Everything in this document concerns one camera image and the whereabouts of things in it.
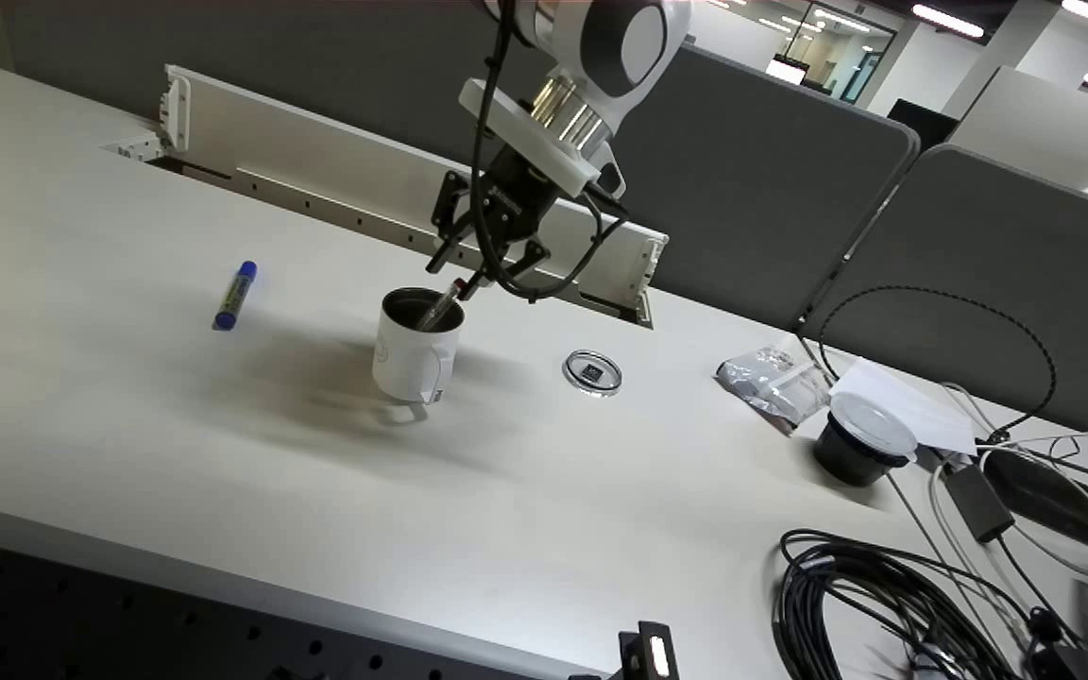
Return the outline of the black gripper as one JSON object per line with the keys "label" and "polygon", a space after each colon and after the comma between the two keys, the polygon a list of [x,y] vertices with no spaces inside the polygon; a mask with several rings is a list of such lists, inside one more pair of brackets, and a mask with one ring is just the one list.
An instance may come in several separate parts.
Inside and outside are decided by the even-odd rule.
{"label": "black gripper", "polygon": [[[470,175],[451,172],[437,186],[431,225],[437,230],[437,251],[428,260],[428,272],[442,272],[442,265],[457,255],[457,246],[489,230],[496,255],[506,255],[513,241],[527,241],[539,230],[545,211],[556,203],[559,191],[518,152],[499,149],[491,165],[480,175],[483,201],[476,207],[461,207],[470,198]],[[457,279],[457,299],[470,301],[483,284],[499,284],[518,299],[539,299],[535,286],[527,286],[523,277],[549,257],[549,246],[527,241],[513,265],[480,260],[470,279]]]}

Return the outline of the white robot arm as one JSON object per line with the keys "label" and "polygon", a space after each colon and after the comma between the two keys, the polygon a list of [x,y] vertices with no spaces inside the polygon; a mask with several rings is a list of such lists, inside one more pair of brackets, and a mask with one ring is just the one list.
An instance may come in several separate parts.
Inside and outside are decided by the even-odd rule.
{"label": "white robot arm", "polygon": [[[461,105],[476,119],[471,152],[437,186],[428,270],[437,272],[471,237],[476,272],[446,301],[470,301],[483,284],[539,301],[574,286],[626,225],[613,136],[678,62],[692,0],[480,5],[496,18],[496,47],[483,77],[461,86]],[[593,236],[559,284],[533,286],[528,272],[552,257],[535,230],[559,198],[591,211]]]}

